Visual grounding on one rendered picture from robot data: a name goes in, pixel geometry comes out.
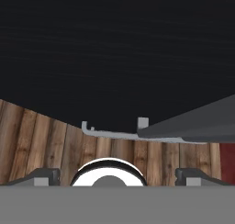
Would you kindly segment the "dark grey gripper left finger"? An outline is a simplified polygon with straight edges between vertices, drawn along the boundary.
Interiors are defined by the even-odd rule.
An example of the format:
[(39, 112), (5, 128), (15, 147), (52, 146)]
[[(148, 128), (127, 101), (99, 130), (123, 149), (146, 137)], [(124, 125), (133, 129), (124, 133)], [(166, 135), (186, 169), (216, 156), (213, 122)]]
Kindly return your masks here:
[(58, 168), (37, 168), (23, 178), (6, 185), (57, 186), (60, 184), (61, 171)]

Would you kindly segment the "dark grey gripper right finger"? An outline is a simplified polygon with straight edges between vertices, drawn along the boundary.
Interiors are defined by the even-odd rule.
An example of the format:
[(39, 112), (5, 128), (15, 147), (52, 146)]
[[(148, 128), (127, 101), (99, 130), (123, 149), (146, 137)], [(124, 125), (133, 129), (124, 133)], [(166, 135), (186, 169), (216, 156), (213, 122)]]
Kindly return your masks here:
[(210, 177), (197, 168), (177, 168), (175, 170), (175, 178), (176, 186), (228, 185), (228, 183)]

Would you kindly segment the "black fridge door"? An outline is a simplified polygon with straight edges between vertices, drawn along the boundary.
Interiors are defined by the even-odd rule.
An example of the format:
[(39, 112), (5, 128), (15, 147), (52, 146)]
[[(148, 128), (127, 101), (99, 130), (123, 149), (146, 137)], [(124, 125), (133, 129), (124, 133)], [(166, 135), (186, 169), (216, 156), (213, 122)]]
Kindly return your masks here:
[(134, 132), (235, 95), (235, 0), (0, 0), (0, 98)]

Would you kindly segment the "dark red panel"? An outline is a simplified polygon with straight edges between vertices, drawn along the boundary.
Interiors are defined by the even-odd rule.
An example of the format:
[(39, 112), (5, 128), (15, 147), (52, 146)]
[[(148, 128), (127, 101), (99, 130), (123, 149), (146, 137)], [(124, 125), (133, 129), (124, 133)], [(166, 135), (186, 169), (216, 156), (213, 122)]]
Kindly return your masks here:
[(222, 180), (235, 185), (235, 143), (221, 143), (219, 147)]

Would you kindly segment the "white and black round object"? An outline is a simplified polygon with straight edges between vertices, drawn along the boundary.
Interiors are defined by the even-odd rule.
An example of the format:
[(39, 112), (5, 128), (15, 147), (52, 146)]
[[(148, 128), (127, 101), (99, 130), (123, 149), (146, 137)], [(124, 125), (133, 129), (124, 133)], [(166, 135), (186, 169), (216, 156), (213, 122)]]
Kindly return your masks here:
[(118, 158), (100, 158), (83, 165), (71, 186), (125, 187), (146, 186), (141, 171), (130, 162)]

